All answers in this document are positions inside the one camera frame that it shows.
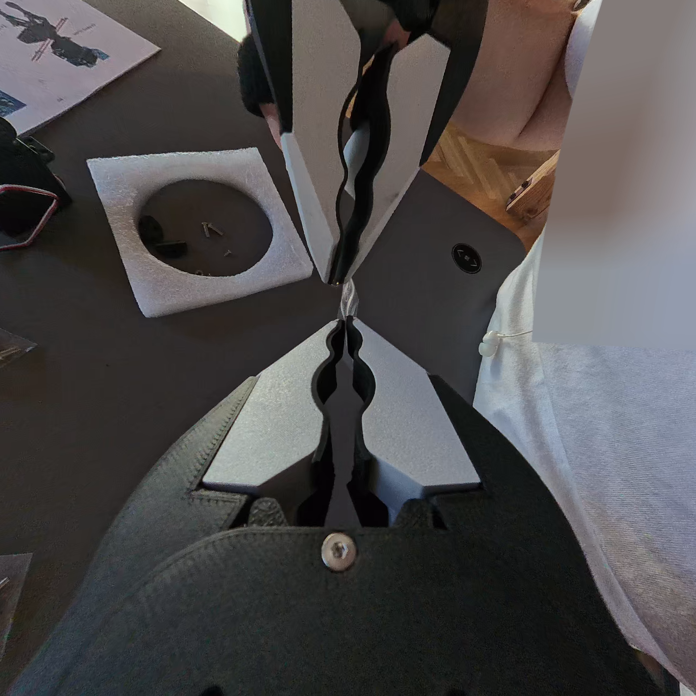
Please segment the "printed instruction sheet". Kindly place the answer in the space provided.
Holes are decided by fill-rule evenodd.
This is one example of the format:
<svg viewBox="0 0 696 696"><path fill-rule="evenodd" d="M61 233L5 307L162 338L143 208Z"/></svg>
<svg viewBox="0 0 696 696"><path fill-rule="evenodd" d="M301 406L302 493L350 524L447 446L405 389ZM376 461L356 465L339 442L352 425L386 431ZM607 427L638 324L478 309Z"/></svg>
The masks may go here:
<svg viewBox="0 0 696 696"><path fill-rule="evenodd" d="M30 134L159 51L84 1L2 1L1 117Z"/></svg>

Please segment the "light wooden furniture frame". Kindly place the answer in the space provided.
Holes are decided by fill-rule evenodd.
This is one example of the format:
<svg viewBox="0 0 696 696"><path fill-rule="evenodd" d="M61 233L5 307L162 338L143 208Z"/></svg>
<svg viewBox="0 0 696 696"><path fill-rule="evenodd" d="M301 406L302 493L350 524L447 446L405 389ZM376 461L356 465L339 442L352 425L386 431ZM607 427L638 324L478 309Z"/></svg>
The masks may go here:
<svg viewBox="0 0 696 696"><path fill-rule="evenodd" d="M511 193L506 204L506 213L529 222L548 209L559 156L558 150Z"/></svg>

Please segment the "scattered clear screw bags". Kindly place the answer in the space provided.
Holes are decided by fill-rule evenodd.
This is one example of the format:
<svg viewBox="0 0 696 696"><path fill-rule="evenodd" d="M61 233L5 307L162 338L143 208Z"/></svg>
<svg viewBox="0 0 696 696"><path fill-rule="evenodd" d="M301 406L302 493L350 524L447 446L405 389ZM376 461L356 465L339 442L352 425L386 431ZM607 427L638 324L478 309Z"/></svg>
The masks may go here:
<svg viewBox="0 0 696 696"><path fill-rule="evenodd" d="M1 329L1 366L18 360L36 347L33 341ZM1 556L1 658L5 655L32 556L31 552Z"/></svg>

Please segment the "person's right hand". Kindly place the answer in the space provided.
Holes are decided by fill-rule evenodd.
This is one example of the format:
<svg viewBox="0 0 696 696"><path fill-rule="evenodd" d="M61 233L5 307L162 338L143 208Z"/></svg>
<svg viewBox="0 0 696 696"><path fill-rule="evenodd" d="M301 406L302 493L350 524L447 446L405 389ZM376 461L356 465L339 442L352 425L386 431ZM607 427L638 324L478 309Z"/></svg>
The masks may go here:
<svg viewBox="0 0 696 696"><path fill-rule="evenodd" d="M281 121L253 36L249 33L239 45L237 74L242 103L248 113L262 117L279 149Z"/></svg>

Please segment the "round black desk button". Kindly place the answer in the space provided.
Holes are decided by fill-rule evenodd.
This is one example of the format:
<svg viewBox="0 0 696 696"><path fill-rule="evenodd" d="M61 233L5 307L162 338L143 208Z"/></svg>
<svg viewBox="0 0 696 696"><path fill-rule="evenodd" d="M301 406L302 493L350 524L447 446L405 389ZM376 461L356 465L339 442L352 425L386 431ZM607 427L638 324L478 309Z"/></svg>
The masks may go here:
<svg viewBox="0 0 696 696"><path fill-rule="evenodd" d="M482 269L480 254L470 245L458 243L452 248L452 259L457 267L466 274L477 274Z"/></svg>

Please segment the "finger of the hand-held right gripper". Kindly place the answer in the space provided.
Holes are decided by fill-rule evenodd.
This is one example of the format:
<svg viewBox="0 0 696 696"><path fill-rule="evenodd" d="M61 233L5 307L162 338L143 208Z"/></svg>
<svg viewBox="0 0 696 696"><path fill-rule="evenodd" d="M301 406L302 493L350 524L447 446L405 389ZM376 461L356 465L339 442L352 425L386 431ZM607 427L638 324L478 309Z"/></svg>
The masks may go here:
<svg viewBox="0 0 696 696"><path fill-rule="evenodd" d="M354 177L355 204L338 251L338 283L365 259L421 167L450 49L425 33L375 58L368 152Z"/></svg>
<svg viewBox="0 0 696 696"><path fill-rule="evenodd" d="M340 1L291 2L291 130L285 165L310 255L334 284L341 236L337 202L346 179L340 126L358 81L361 42Z"/></svg>

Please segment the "dark brown desk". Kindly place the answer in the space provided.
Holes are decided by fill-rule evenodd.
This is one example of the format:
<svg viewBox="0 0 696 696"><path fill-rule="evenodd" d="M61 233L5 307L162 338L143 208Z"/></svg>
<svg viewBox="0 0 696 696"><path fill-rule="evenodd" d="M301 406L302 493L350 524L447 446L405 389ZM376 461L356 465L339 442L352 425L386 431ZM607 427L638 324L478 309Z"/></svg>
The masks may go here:
<svg viewBox="0 0 696 696"><path fill-rule="evenodd" d="M252 373L335 318L316 271L242 299L145 318L86 160L257 147L301 243L282 153L246 112L237 43L180 1L90 1L161 52L37 134L74 203L1 253L1 327L38 348L1 369L1 554L31 552L1 694L76 596L98 545L158 458ZM468 275L466 243L492 273ZM422 172L356 274L359 317L469 402L513 232Z"/></svg>

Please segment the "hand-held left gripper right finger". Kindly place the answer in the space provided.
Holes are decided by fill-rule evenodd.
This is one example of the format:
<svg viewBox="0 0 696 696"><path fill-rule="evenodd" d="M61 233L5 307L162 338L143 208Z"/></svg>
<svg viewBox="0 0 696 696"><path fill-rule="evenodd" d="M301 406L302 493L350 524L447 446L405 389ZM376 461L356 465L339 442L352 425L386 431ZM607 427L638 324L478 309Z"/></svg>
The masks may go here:
<svg viewBox="0 0 696 696"><path fill-rule="evenodd" d="M360 319L347 320L367 488L386 506L477 488L480 477L430 375Z"/></svg>

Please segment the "person's white shirt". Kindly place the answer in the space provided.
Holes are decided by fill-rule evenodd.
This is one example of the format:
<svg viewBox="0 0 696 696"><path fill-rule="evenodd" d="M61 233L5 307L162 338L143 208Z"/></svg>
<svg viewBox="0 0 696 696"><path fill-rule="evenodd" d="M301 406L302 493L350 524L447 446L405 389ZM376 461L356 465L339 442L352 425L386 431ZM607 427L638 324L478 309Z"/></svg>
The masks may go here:
<svg viewBox="0 0 696 696"><path fill-rule="evenodd" d="M473 405L568 518L629 643L695 690L695 353L534 343L544 234L502 283Z"/></svg>

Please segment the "white foam square with hole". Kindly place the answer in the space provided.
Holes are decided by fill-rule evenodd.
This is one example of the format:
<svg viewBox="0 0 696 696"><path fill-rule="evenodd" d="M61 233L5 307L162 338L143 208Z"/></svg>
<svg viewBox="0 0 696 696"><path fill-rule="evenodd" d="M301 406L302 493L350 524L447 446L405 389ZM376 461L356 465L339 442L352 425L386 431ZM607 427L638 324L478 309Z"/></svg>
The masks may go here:
<svg viewBox="0 0 696 696"><path fill-rule="evenodd" d="M312 275L312 260L255 147L129 155L86 163L135 300L146 318L240 299ZM228 185L262 208L273 237L268 251L251 268L229 276L189 274L146 250L136 228L142 205L161 188L191 179Z"/></svg>

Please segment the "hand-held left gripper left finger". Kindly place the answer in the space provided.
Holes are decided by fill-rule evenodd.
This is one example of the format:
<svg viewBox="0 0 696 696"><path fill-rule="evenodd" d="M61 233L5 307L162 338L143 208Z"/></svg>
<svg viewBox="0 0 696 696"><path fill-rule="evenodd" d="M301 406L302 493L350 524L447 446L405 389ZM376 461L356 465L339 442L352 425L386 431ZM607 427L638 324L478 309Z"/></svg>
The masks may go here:
<svg viewBox="0 0 696 696"><path fill-rule="evenodd" d="M203 487L275 499L286 514L326 514L335 470L326 403L345 323L329 322L259 373L203 476Z"/></svg>

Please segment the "person's right forearm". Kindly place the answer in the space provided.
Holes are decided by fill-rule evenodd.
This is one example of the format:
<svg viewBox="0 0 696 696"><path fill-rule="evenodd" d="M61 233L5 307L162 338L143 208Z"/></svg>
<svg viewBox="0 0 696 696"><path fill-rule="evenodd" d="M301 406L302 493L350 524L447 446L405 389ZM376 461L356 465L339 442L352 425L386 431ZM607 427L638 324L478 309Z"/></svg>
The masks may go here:
<svg viewBox="0 0 696 696"><path fill-rule="evenodd" d="M572 98L565 55L575 1L490 1L477 60L452 121L483 144L559 150Z"/></svg>

